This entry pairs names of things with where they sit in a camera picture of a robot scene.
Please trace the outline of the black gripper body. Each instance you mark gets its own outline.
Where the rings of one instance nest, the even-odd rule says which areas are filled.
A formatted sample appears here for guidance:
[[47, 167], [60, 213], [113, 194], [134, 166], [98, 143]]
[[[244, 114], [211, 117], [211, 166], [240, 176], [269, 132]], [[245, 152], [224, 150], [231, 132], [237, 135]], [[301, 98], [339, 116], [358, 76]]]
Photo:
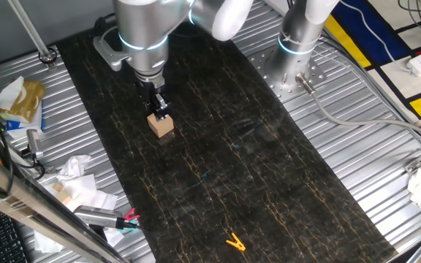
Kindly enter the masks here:
[[153, 83], [153, 82], [139, 82], [139, 94], [142, 99], [147, 103], [151, 103], [153, 98], [162, 92], [165, 87], [165, 82]]

